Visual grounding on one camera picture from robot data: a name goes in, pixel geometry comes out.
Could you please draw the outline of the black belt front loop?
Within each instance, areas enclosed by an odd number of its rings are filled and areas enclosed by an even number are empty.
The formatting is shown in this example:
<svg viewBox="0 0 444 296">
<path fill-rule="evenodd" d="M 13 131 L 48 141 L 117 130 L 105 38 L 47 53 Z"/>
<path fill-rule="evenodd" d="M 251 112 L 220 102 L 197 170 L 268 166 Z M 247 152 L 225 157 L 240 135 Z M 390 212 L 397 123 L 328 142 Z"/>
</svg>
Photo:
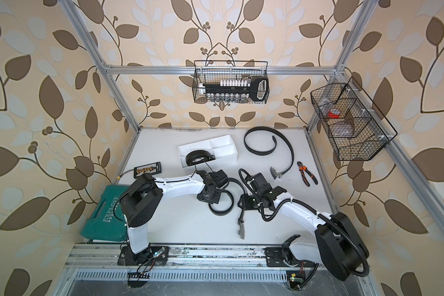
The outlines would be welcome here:
<svg viewBox="0 0 444 296">
<path fill-rule="evenodd" d="M 189 167 L 204 164 L 212 160 L 215 160 L 215 156 L 211 152 L 202 149 L 190 152 L 185 158 L 186 165 Z"/>
</svg>

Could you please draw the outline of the white divided storage tray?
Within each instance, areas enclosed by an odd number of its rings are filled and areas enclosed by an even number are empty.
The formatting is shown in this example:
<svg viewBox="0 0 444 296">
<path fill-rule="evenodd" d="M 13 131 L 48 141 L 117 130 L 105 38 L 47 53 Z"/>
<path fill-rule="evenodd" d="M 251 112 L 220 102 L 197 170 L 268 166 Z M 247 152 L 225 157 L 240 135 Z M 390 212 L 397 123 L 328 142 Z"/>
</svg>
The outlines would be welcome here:
<svg viewBox="0 0 444 296">
<path fill-rule="evenodd" d="M 186 163 L 186 156 L 196 150 L 204 150 L 214 156 L 214 160 L 208 161 L 208 164 L 213 169 L 235 166 L 238 160 L 238 150 L 233 138 L 230 135 L 226 135 L 179 146 L 178 152 L 183 170 L 188 171 L 190 168 L 193 168 L 193 166 L 189 166 Z"/>
</svg>

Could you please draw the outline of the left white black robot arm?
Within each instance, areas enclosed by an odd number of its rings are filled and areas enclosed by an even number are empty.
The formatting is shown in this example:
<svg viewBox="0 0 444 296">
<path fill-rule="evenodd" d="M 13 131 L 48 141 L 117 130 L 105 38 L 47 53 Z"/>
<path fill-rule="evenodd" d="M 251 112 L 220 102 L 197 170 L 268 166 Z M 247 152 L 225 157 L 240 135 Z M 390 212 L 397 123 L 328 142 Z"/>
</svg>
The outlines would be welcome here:
<svg viewBox="0 0 444 296">
<path fill-rule="evenodd" d="M 229 178 L 223 170 L 196 170 L 191 175 L 176 178 L 156 178 L 150 173 L 138 176 L 118 200 L 131 252 L 138 255 L 149 248 L 148 222 L 162 200 L 195 195 L 198 201 L 211 206 L 218 204 L 221 195 L 225 194 L 231 205 L 226 210 L 212 212 L 218 216 L 230 213 L 234 207 L 234 196 L 226 189 L 228 183 Z"/>
</svg>

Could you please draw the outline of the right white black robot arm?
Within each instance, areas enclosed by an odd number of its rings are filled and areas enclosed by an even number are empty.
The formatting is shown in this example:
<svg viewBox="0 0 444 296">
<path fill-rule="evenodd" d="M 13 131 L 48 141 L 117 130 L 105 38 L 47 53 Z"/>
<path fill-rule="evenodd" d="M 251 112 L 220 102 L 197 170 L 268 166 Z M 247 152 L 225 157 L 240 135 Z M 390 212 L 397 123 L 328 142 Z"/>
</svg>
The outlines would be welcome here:
<svg viewBox="0 0 444 296">
<path fill-rule="evenodd" d="M 366 277 L 370 274 L 368 248 L 344 213 L 320 212 L 296 199 L 286 189 L 280 186 L 271 187 L 261 173 L 250 175 L 241 168 L 239 177 L 251 193 L 250 197 L 255 199 L 255 209 L 264 222 L 271 222 L 281 214 L 314 235 L 318 254 L 312 262 L 324 265 L 341 281 L 345 281 L 350 275 Z"/>
</svg>

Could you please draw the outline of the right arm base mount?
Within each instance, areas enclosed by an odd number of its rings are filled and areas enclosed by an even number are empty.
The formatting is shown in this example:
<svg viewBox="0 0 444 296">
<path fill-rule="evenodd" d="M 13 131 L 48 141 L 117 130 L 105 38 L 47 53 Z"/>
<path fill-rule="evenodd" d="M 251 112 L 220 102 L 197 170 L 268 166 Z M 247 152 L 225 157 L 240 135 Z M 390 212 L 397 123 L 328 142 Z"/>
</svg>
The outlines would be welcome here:
<svg viewBox="0 0 444 296">
<path fill-rule="evenodd" d="M 268 267 L 313 268 L 315 263 L 307 260 L 297 260 L 292 252 L 285 247 L 267 247 L 264 250 Z"/>
</svg>

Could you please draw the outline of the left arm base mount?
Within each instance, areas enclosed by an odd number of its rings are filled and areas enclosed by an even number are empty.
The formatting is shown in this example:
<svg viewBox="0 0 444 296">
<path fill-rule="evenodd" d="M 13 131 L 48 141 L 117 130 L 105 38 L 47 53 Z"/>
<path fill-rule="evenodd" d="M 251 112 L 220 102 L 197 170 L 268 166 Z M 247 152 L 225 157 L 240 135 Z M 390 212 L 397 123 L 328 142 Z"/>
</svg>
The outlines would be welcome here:
<svg viewBox="0 0 444 296">
<path fill-rule="evenodd" d="M 138 254 L 134 254 L 129 246 L 121 248 L 118 257 L 118 266 L 150 266 L 155 263 L 156 266 L 166 265 L 168 261 L 168 246 L 149 246 Z"/>
</svg>

